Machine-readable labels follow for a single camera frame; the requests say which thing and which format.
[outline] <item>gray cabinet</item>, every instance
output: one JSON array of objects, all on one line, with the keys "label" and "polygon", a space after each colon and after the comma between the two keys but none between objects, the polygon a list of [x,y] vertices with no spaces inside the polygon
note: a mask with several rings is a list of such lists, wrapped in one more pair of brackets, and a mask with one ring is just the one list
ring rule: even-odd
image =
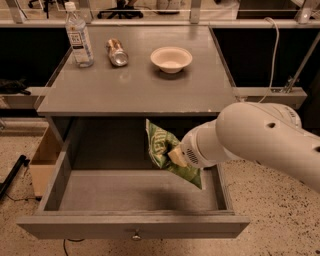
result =
[{"label": "gray cabinet", "polygon": [[[103,51],[103,31],[132,43],[149,33],[153,44],[133,44],[131,64],[115,69]],[[209,29],[93,27],[89,33],[93,67],[79,71],[71,56],[38,109],[63,147],[39,209],[18,225],[44,239],[236,237],[249,219],[234,213],[220,166],[202,171],[200,190],[148,156],[146,118],[181,137],[235,101]],[[172,76],[149,59],[168,42],[194,57]]]}]

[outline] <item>drawer handle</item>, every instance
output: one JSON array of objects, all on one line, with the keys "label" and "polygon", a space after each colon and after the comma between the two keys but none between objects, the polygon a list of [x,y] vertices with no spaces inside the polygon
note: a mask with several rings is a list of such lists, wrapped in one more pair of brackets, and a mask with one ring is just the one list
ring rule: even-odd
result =
[{"label": "drawer handle", "polygon": [[137,230],[135,231],[135,233],[134,233],[134,235],[131,237],[131,239],[132,239],[133,241],[141,241],[141,240],[142,240],[141,236],[139,236],[139,229],[137,229]]}]

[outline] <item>metal can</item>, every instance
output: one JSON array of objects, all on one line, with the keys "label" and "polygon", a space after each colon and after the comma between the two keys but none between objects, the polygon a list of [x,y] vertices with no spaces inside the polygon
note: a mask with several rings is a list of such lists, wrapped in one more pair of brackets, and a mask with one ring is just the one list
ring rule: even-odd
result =
[{"label": "metal can", "polygon": [[106,48],[109,59],[113,65],[121,67],[128,64],[128,54],[123,50],[122,44],[118,39],[109,39]]}]

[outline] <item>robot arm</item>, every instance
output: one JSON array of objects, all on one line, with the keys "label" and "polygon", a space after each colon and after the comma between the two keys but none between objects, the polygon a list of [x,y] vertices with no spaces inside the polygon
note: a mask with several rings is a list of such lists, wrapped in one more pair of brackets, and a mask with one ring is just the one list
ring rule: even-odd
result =
[{"label": "robot arm", "polygon": [[189,131],[180,144],[195,167],[246,159],[300,180],[320,193],[320,138],[303,130],[297,113],[280,104],[234,103]]}]

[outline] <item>white bowl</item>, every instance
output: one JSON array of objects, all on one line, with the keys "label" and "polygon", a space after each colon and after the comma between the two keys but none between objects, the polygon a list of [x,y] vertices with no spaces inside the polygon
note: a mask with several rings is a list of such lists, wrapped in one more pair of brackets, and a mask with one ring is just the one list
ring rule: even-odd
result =
[{"label": "white bowl", "polygon": [[192,61],[192,55],[179,47],[162,47],[151,54],[151,61],[163,72],[177,73]]}]

